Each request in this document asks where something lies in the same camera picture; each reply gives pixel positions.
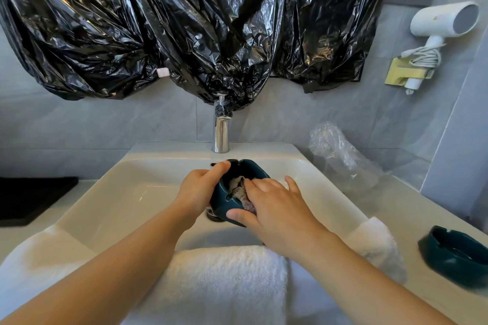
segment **person's left hand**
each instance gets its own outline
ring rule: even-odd
[[[229,168],[230,162],[223,161],[210,170],[193,170],[181,183],[178,196],[172,204],[185,209],[191,219],[190,227],[208,207],[215,186]]]

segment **dark green ashtray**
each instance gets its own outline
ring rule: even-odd
[[[471,236],[434,226],[418,245],[436,273],[467,289],[488,286],[488,248]]]
[[[212,206],[212,211],[215,216],[245,228],[244,225],[238,223],[237,221],[231,220],[226,216],[227,211],[230,209],[244,209],[239,199],[232,198],[230,196],[229,181],[239,176],[244,176],[250,180],[267,179],[269,176],[256,164],[256,162],[249,159],[243,159],[241,161],[229,159],[228,161],[230,162],[229,171],[222,176],[217,186],[215,186],[212,198],[210,199],[210,205]]]

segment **mirror covered with plastic bag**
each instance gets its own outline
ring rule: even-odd
[[[384,174],[381,167],[363,156],[332,122],[319,124],[310,132],[308,147],[314,156],[325,158],[322,173],[344,193],[369,190]]]
[[[0,0],[23,67],[64,99],[122,99],[171,79],[231,109],[255,100],[272,70],[328,89],[359,80],[380,0]]]

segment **black tray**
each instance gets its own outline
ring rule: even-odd
[[[0,178],[0,227],[25,226],[78,184],[77,177],[57,179]]]

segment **sink basin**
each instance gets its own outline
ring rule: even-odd
[[[286,143],[232,143],[226,154],[210,143],[139,142],[56,223],[95,253],[128,235],[168,206],[181,181],[195,168],[227,158],[252,159],[285,184],[295,179],[317,219],[344,236],[367,217],[293,146]],[[180,238],[176,249],[260,245],[247,229],[212,222],[205,213]]]

